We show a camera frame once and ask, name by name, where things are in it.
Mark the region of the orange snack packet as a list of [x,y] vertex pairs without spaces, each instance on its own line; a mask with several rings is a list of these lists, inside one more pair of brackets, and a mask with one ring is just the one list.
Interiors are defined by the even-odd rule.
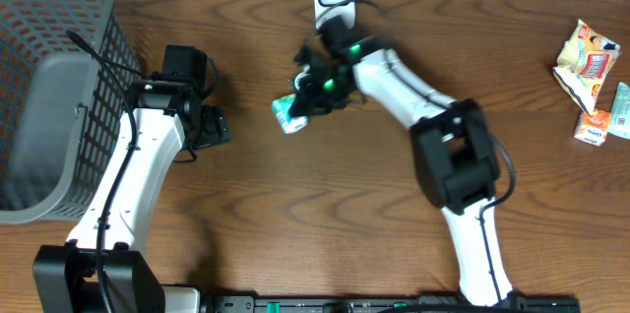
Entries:
[[605,142],[610,121],[611,114],[608,111],[596,108],[591,114],[582,112],[578,118],[574,138],[599,147]]

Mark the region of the teal white tissue packet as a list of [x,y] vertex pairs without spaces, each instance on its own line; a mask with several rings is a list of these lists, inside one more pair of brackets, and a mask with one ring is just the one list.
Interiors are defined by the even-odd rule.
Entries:
[[296,133],[308,124],[306,116],[292,117],[289,115],[290,107],[295,99],[295,94],[288,94],[272,102],[272,110],[285,134]]

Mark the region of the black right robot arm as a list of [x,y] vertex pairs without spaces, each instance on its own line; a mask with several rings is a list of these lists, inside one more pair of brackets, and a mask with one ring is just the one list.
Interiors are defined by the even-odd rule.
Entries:
[[500,159],[510,157],[471,100],[457,101],[427,85],[377,38],[329,45],[326,62],[308,44],[294,60],[290,117],[341,109],[354,91],[379,102],[408,131],[422,193],[444,216],[460,271],[459,290],[476,306],[498,306],[512,293],[502,263],[495,210]]

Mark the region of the light teal snack packet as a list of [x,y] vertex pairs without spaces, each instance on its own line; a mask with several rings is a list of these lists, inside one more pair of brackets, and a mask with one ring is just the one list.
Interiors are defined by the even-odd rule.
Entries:
[[629,140],[630,89],[623,82],[620,82],[617,86],[610,114],[611,120],[608,132],[614,136]]

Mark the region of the yellow red snack bag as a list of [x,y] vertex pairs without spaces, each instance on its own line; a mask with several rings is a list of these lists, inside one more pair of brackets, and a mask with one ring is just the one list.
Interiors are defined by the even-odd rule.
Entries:
[[621,45],[579,20],[556,59],[552,74],[583,112],[592,115]]

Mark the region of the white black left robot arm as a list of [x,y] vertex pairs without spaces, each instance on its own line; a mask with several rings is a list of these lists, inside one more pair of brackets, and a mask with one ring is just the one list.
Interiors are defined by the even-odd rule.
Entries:
[[200,289],[162,284],[146,251],[176,155],[223,142],[220,111],[192,79],[144,80],[126,93],[114,153],[88,211],[62,246],[43,245],[33,276],[46,312],[206,312]]

